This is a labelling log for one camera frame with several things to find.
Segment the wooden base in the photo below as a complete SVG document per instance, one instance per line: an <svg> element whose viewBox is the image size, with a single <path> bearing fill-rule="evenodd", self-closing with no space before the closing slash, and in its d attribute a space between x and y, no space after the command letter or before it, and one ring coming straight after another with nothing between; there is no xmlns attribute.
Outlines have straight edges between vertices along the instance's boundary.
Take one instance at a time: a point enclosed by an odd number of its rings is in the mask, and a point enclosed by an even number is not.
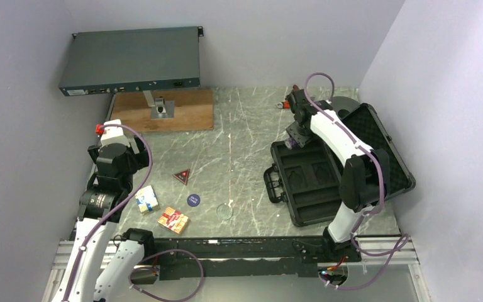
<svg viewBox="0 0 483 302"><path fill-rule="evenodd" d="M173 118L151 119L151 107L143 92L119 93L114 102L111 120L140 132L191 131L214 128L214 101L210 89L154 91L155 98L175 101Z"/></svg>

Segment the open black case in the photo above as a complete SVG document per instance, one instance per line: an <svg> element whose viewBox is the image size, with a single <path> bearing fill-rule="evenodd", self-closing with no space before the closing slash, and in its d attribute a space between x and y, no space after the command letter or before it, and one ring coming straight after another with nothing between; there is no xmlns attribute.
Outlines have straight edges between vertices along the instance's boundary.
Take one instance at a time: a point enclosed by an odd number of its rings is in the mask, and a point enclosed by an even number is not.
<svg viewBox="0 0 483 302"><path fill-rule="evenodd" d="M386 200L415 187L414 177L371 105L361 104L341 120L363 142L388 153L390 184ZM343 167L326 144L315 139L303 148L290 150L284 142L274 142L271 156L274 163L264 172L269 200L286 202L298 227L333 220L341 204Z"/></svg>

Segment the gray marble surface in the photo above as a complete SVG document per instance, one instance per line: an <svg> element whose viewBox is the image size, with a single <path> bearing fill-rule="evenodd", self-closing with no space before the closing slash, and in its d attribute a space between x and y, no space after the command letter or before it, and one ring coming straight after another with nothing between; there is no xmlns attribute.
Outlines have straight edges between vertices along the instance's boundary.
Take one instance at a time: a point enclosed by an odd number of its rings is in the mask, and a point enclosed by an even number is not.
<svg viewBox="0 0 483 302"><path fill-rule="evenodd" d="M147 184L153 186L161 210L141 214L132 199L117 232L143 228L152 230L159 238L321 235L328 223L294 226L287 205L269 201L262 178L272 163L271 143L287 138L285 129L293 122L289 110L275 107L290 89L213 88L214 130L145 134L154 163ZM326 88L309 91L317 99L330 95ZM339 87L335 95L357 97L356 90L348 87ZM172 174L188 168L191 174L185 186ZM141 182L144 175L144 169L136 173L135 183ZM190 194L201 197L199 206L187 204ZM221 220L216 214L218 205L223 203L233 208L229 220ZM364 222L361 234L399 234L392 203L386 205L381 214ZM181 235L157 222L167 206L190 218Z"/></svg>

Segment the blue coaster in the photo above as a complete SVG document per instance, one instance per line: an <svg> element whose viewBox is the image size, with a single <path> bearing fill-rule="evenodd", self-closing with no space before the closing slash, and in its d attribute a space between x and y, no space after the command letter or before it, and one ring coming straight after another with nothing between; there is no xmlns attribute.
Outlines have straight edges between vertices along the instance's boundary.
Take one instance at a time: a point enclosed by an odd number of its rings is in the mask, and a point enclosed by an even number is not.
<svg viewBox="0 0 483 302"><path fill-rule="evenodd" d="M198 206L201 203L201 198L197 194L191 194L188 196L188 205L189 206Z"/></svg>

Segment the red triangle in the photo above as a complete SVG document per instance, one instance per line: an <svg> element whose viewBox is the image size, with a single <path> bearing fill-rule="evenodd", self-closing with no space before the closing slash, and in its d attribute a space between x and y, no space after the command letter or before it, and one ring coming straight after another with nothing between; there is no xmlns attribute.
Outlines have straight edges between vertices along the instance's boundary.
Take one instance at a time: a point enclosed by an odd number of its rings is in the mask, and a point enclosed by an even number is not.
<svg viewBox="0 0 483 302"><path fill-rule="evenodd" d="M186 185L188 183L188 178L190 177L190 169L186 169L184 171L177 172L173 174L173 176L180 180L181 183Z"/></svg>

